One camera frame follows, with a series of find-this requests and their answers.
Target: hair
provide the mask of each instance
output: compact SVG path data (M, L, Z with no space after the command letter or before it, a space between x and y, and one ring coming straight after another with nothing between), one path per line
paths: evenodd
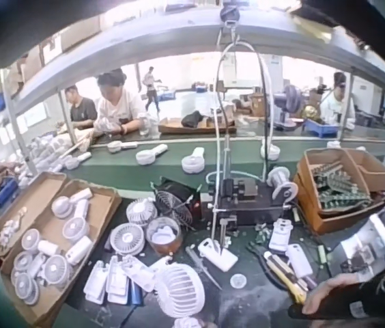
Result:
M100 74L97 78L97 84L100 85L110 85L111 87L119 87L124 85L127 76L123 73L121 68L112 70L108 73Z
M65 93L66 92L71 92L72 90L75 90L75 91L79 92L79 90L77 89L77 86L74 84L74 85L71 85L71 86L67 87L65 89Z

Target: white shirt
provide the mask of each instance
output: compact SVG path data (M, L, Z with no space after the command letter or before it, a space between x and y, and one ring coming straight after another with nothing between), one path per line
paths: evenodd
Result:
M155 90L155 88L154 88L154 77L153 77L153 74L151 72L148 72L144 76L143 83L147 87L147 90Z
M327 124L337 124L338 114L343 113L343 101L338 101L335 98L334 92L326 92L323 95L322 104L320 105L321 118ZM347 112L346 128L353 130L355 128L355 105L352 98L350 98L349 111Z
M114 106L102 98L98 102L97 113L98 116L94 122L94 128L104 131L105 129L99 128L102 122L109 121L109 123L119 126L120 120L135 120L140 113L145 113L145 104L139 94L134 94L123 87L122 97L119 99L119 102Z

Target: woman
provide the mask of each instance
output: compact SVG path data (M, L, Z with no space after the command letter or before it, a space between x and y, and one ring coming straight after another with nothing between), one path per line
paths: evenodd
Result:
M103 133L126 135L139 129L138 116L145 113L145 105L139 94L124 87L125 80L121 68L97 78L103 99L98 103L98 117L94 122L96 136Z

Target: black sleeve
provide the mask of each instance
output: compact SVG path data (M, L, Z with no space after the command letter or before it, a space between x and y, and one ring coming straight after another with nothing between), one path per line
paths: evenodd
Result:
M97 109L96 109L96 104L92 99L86 100L85 104L85 111L86 111L86 117L87 120L97 120Z

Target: metal stand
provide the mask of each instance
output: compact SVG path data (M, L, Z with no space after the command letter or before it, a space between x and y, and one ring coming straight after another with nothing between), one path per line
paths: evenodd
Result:
M18 146L21 149L21 153L23 154L23 158L27 164L27 167L29 168L30 172L34 176L36 176L38 174L38 171L36 170L35 164L30 159L29 150L27 149L23 136L20 133L20 129L16 121L14 102L10 98L8 88L5 83L5 74L3 69L0 70L0 77L1 77L1 83L3 85L3 95L4 95L5 105L6 105L6 111L8 112L10 123L12 125L12 128L14 129L16 141L18 142Z

